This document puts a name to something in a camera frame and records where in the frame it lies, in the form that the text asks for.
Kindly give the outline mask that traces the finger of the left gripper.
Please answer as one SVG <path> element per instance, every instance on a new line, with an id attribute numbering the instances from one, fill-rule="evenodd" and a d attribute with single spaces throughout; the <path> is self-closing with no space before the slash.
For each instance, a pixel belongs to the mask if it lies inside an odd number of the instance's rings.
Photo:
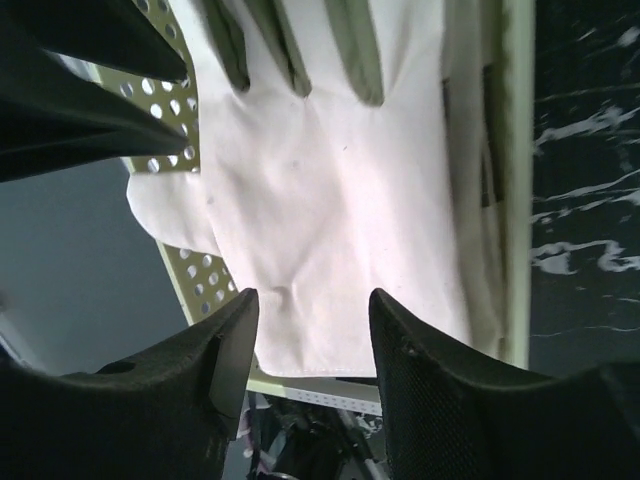
<path id="1" fill-rule="evenodd" d="M 41 50 L 177 82 L 185 61 L 133 1 L 3 1 L 1 27 Z"/>
<path id="2" fill-rule="evenodd" d="M 1 50 L 1 180 L 123 156 L 175 154 L 188 140 L 32 48 Z"/>

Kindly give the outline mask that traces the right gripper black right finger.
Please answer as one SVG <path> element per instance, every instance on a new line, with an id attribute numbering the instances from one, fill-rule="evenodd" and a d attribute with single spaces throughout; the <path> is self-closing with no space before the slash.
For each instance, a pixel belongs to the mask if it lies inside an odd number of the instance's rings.
<path id="1" fill-rule="evenodd" d="M 563 378 L 491 358 L 381 289 L 369 324 L 394 479 L 635 479 L 639 365 Z"/>

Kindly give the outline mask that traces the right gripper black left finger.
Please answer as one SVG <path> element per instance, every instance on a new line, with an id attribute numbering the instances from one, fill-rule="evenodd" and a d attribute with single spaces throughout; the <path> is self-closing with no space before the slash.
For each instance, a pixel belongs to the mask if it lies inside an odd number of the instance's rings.
<path id="1" fill-rule="evenodd" d="M 5 479 L 218 479 L 259 319 L 245 289 L 178 334 L 95 373 L 50 376 L 1 356 Z"/>

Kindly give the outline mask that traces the grey cuffed glove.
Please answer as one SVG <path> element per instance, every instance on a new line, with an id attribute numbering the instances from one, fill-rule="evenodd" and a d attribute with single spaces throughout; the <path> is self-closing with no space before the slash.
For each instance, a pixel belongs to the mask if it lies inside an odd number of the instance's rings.
<path id="1" fill-rule="evenodd" d="M 134 174 L 155 239 L 221 256 L 259 294 L 255 352 L 283 377 L 371 377 L 381 288 L 469 343 L 441 86 L 440 1 L 226 1 L 249 87 L 200 1 L 176 1 L 198 90 L 197 172 Z"/>

